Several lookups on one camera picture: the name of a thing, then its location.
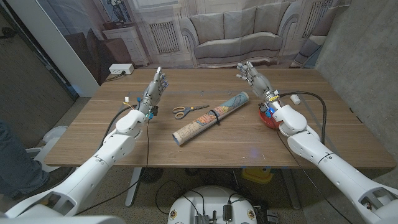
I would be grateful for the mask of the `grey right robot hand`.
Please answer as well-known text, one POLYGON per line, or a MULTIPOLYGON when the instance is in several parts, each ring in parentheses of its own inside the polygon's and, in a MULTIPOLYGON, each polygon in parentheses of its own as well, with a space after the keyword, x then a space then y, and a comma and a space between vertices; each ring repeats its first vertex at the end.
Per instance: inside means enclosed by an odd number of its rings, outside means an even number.
POLYGON ((281 108, 279 94, 272 87, 270 81, 258 72, 250 61, 238 63, 236 68, 241 72, 240 75, 236 76, 246 80, 254 94, 264 102, 264 106, 261 106, 261 111, 270 110, 275 113, 281 108))

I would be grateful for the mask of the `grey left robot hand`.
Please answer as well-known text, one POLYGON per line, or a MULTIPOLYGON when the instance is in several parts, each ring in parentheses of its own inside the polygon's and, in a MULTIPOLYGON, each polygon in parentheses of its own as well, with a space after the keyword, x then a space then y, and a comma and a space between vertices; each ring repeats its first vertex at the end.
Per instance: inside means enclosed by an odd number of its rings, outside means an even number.
POLYGON ((143 92, 137 110, 147 114, 149 118, 157 116, 159 110, 157 104, 168 85, 166 75, 162 73, 162 67, 158 67, 154 79, 143 92))

